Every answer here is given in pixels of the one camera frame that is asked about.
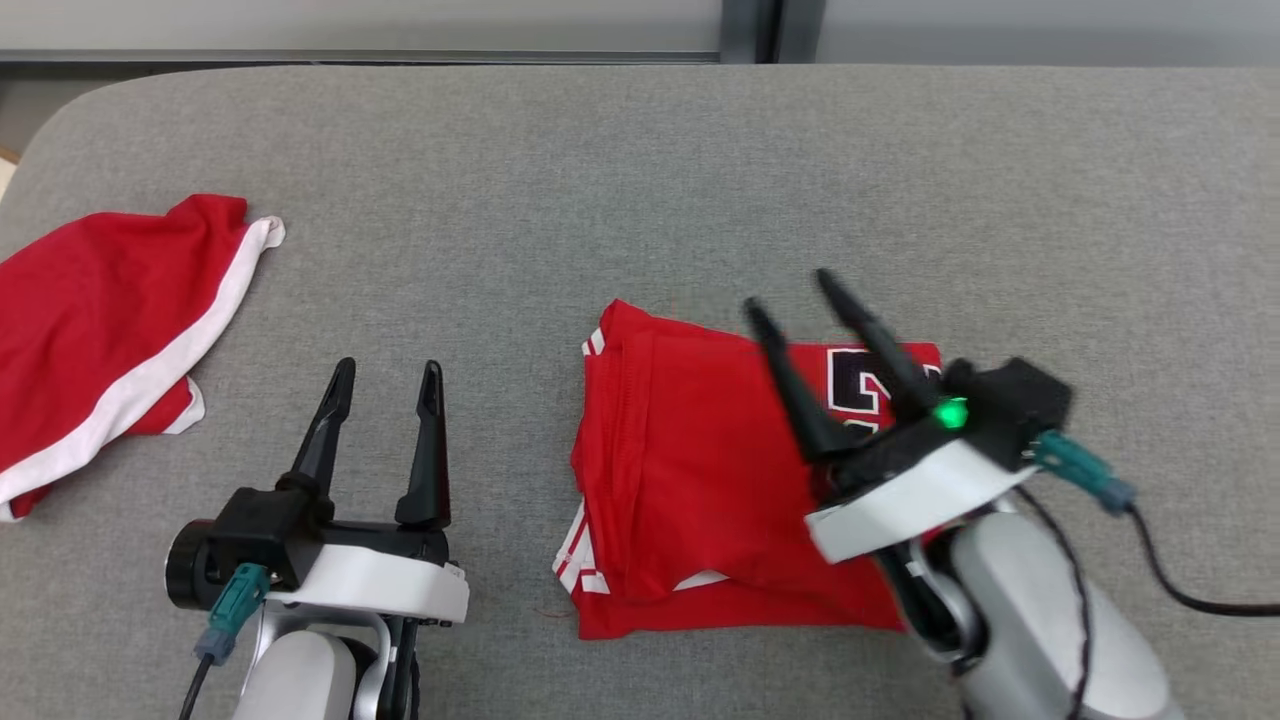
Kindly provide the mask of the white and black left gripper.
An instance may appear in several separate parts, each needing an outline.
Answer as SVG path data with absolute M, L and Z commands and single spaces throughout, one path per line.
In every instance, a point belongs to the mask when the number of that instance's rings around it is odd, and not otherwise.
M 329 496 L 356 366 L 353 357 L 335 365 L 291 470 L 276 480 L 278 489 Z M 435 360 L 424 368 L 416 414 L 419 433 L 408 489 L 396 506 L 398 525 L 326 524 L 320 539 L 303 542 L 300 573 L 287 555 L 268 564 L 271 600 L 440 624 L 466 620 L 470 588 L 444 533 L 451 524 L 451 483 L 444 378 Z

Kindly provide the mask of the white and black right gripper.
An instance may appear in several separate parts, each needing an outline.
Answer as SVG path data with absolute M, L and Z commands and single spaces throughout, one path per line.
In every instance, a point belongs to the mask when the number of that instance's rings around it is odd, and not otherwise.
M 838 322 L 867 347 L 869 364 L 890 397 L 895 419 L 909 423 L 856 447 L 845 427 L 818 402 L 790 355 L 790 343 L 764 304 L 746 299 L 742 311 L 762 348 L 799 452 L 828 462 L 829 488 L 805 516 L 814 546 L 829 564 L 910 541 L 998 498 L 1036 473 L 1015 459 L 997 462 L 968 436 L 929 416 L 940 393 L 893 332 L 827 268 L 815 283 Z

